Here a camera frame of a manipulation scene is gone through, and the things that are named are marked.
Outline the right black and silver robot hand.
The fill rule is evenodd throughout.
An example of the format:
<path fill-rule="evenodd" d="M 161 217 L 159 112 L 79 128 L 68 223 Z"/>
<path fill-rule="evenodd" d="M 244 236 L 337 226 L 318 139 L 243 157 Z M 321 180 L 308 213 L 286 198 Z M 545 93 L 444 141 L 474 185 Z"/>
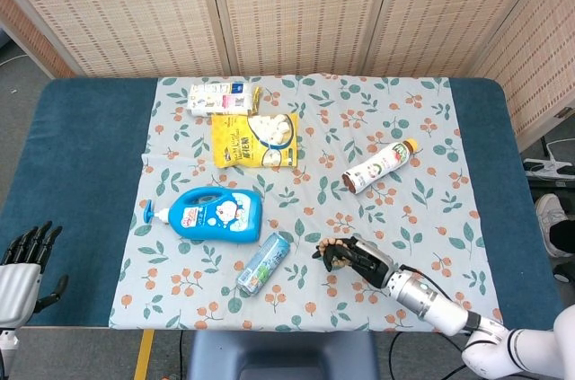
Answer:
<path fill-rule="evenodd" d="M 360 237 L 324 238 L 316 246 L 313 259 L 321 259 L 324 267 L 349 266 L 372 287 L 387 286 L 396 267 L 393 259 Z"/>

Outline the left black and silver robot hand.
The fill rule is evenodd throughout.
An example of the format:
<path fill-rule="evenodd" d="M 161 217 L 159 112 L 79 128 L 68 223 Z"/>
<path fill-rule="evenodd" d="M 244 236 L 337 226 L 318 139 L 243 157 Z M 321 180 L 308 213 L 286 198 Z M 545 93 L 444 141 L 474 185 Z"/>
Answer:
<path fill-rule="evenodd" d="M 65 293 L 69 276 L 62 275 L 47 296 L 39 297 L 40 285 L 53 245 L 62 233 L 52 222 L 13 239 L 1 256 L 1 329 L 16 330 L 34 314 L 58 302 Z"/>

